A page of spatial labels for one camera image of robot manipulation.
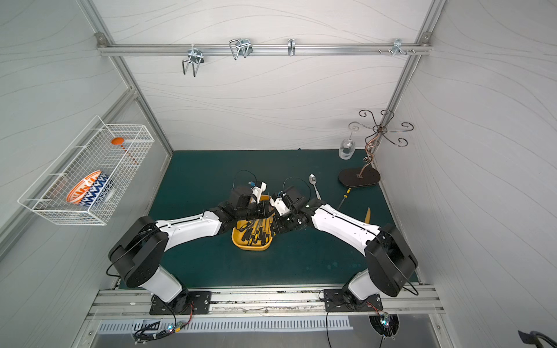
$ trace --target metal spoon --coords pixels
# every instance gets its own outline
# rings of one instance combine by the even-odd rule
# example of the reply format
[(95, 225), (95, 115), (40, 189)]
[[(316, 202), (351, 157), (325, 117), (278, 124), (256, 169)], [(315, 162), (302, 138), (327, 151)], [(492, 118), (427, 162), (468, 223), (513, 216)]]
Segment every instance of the metal spoon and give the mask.
[(319, 191), (317, 191), (317, 186), (315, 186), (316, 183), (317, 183), (317, 178), (315, 177), (315, 175), (310, 174), (310, 184), (314, 186), (315, 195), (317, 196), (317, 199), (321, 199), (321, 196), (319, 195)]

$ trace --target orange ball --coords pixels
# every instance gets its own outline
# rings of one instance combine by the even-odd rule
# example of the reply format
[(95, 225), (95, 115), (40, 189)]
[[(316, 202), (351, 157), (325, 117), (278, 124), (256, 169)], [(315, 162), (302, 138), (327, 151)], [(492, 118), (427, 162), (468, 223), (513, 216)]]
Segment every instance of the orange ball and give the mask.
[(124, 138), (114, 138), (111, 143), (113, 145), (122, 145), (124, 143)]

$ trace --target yellow screwdriver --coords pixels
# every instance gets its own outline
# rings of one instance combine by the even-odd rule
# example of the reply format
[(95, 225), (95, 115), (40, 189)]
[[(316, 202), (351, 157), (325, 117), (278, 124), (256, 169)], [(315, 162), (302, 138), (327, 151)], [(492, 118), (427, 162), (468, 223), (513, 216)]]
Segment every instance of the yellow screwdriver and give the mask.
[(338, 207), (336, 210), (340, 210), (340, 206), (343, 205), (344, 200), (345, 200), (346, 198), (348, 198), (348, 194), (350, 193), (350, 190), (352, 190), (352, 188), (349, 188), (348, 191), (346, 191), (346, 193), (344, 194), (343, 199), (340, 201), (339, 207)]

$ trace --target hanging rail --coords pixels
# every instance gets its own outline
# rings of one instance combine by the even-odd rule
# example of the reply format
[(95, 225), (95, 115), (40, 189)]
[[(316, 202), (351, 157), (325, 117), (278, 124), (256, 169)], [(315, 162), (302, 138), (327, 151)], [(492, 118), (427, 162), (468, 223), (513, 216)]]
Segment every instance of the hanging rail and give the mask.
[[(292, 49), (288, 43), (252, 44), (253, 52), (250, 56), (288, 56)], [(98, 47), (102, 56), (187, 56), (192, 45), (107, 45)], [(195, 48), (208, 56), (232, 55), (230, 45), (195, 45)], [(432, 46), (422, 46), (415, 43), (400, 43), (397, 48), (405, 55), (429, 55)], [(303, 44), (296, 43), (297, 56), (390, 56), (393, 51), (392, 43), (357, 43), (357, 44)]]

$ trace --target black oval base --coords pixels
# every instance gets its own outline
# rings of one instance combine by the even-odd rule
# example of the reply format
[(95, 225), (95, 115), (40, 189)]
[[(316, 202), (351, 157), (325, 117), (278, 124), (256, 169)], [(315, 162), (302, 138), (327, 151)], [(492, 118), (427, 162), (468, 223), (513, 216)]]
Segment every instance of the black oval base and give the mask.
[(341, 170), (339, 181), (346, 187), (359, 188), (376, 185), (381, 180), (381, 175), (372, 166), (364, 169), (364, 173), (361, 175), (362, 178), (358, 178), (360, 171), (361, 167)]

